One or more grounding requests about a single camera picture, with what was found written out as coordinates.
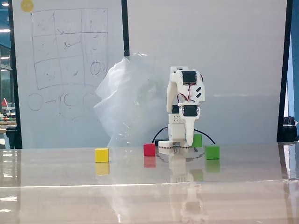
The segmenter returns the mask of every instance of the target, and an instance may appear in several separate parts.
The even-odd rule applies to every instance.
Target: red wire
[[[177,95],[178,102],[179,102],[179,98],[178,98],[179,95],[183,96],[183,97],[185,98],[185,100],[189,101],[188,98],[187,98],[183,93],[179,93],[179,94]]]
[[[192,86],[192,85],[194,85],[194,84],[191,83],[191,84],[189,85],[189,90],[188,90],[188,91],[189,91],[188,101],[190,101],[190,90],[191,90],[191,86]]]

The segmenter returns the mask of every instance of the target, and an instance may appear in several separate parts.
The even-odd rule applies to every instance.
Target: red cube
[[[144,156],[155,156],[156,155],[156,145],[154,143],[143,145]]]

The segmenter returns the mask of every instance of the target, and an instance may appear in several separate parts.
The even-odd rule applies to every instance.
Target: black pole
[[[124,48],[124,56],[126,57],[126,56],[130,56],[127,0],[121,0],[121,8],[122,8],[123,48]]]
[[[9,16],[9,26],[10,26],[10,42],[11,42],[11,68],[12,76],[14,79],[14,104],[15,104],[15,116],[17,120],[17,127],[15,133],[15,148],[22,147],[22,136],[21,136],[21,118],[20,118],[20,104],[19,104],[19,91],[18,91],[18,79],[17,79],[17,64],[15,57],[15,43],[14,43],[14,19],[13,19],[13,3],[12,0],[8,0],[8,16]]]
[[[293,0],[288,0],[287,4],[286,4],[286,16],[285,16],[285,44],[284,44],[284,56],[283,56],[283,62],[282,62],[282,76],[281,76],[280,102],[279,102],[278,127],[277,127],[277,142],[283,141],[282,130],[283,130],[284,111],[285,111],[286,81],[287,81],[287,76],[288,76],[288,64],[289,64],[292,7],[293,7]]]

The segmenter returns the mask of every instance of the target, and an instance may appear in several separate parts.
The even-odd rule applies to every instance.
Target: plastic bag
[[[137,54],[108,71],[95,92],[102,101],[94,107],[111,137],[108,147],[142,146],[167,126],[164,75],[154,72],[150,57]]]

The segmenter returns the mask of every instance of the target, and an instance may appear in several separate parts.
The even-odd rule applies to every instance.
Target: grid drawing
[[[108,69],[108,9],[33,12],[32,43],[39,90],[56,85],[98,86]]]

